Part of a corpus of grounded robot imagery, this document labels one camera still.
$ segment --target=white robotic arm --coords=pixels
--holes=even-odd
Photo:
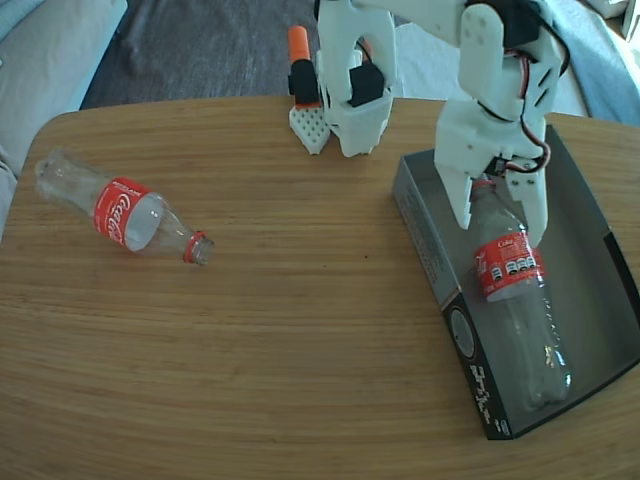
[[[544,1],[317,0],[316,7],[318,88],[344,155],[370,153],[380,142],[396,80],[390,12],[412,20],[460,48],[460,86],[474,99],[447,102],[436,129],[435,163],[459,225],[469,226],[472,179],[505,176],[537,245],[547,225],[544,115],[568,55]],[[372,62],[355,49],[361,37]]]

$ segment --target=empty plastic bottle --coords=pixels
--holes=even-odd
[[[542,259],[527,230],[500,199],[488,179],[472,191],[470,234],[477,241],[475,263],[483,293],[494,303],[497,328],[510,345],[525,408],[537,410],[567,398],[571,372],[562,351],[545,283]]]
[[[175,254],[206,265],[213,242],[184,225],[164,197],[55,150],[36,165],[36,191],[93,221],[101,234],[140,255]]]

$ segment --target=red wire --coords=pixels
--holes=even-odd
[[[505,169],[520,173],[535,173],[545,168],[549,164],[549,161],[551,160],[551,147],[544,141],[540,140],[524,121],[524,102],[526,102],[527,90],[529,90],[529,81],[531,79],[531,60],[526,54],[518,52],[517,50],[505,50],[505,53],[507,55],[519,58],[520,65],[522,67],[522,86],[520,88],[520,98],[523,101],[522,114],[520,115],[520,124],[522,125],[522,131],[529,139],[529,141],[531,141],[531,143],[542,148],[542,161],[538,162],[538,165],[536,165],[534,168],[526,169],[514,162],[507,162]]]

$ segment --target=cardboard box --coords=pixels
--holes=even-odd
[[[571,155],[549,127],[549,225],[540,251],[572,385],[567,399],[528,410],[504,358],[495,304],[482,296],[473,241],[459,228],[433,151],[403,157],[393,193],[442,309],[487,438],[517,438],[573,408],[640,361],[640,296],[613,233]],[[498,193],[520,218],[506,187]]]

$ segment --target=coca-cola logo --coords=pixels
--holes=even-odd
[[[122,216],[131,209],[131,198],[126,193],[121,193],[109,212],[107,219],[107,232],[109,238],[118,243],[123,242],[123,234],[121,229]]]

